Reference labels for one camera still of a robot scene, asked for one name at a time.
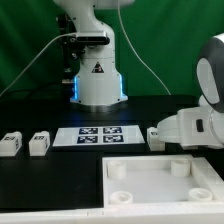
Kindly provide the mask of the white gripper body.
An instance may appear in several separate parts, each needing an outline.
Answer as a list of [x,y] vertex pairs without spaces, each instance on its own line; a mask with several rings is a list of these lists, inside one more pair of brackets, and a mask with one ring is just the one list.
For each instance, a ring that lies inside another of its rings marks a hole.
[[157,125],[158,138],[183,148],[224,148],[224,113],[214,109],[181,109]]

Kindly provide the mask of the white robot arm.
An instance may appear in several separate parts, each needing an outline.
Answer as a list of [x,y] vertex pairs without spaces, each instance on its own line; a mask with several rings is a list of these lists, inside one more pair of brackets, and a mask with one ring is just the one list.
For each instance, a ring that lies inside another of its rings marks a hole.
[[[135,0],[53,0],[72,20],[76,30],[69,34],[84,46],[80,69],[74,77],[73,103],[88,109],[106,110],[127,99],[123,93],[122,76],[115,65],[115,34],[107,24],[99,21],[94,12],[103,9],[120,9]],[[196,69],[203,94],[199,105],[182,109],[153,128],[147,129],[149,146],[158,150],[167,143],[178,143],[184,148],[207,146],[224,148],[224,112],[221,105],[221,88],[217,81],[221,74],[214,70],[207,56],[199,59]]]

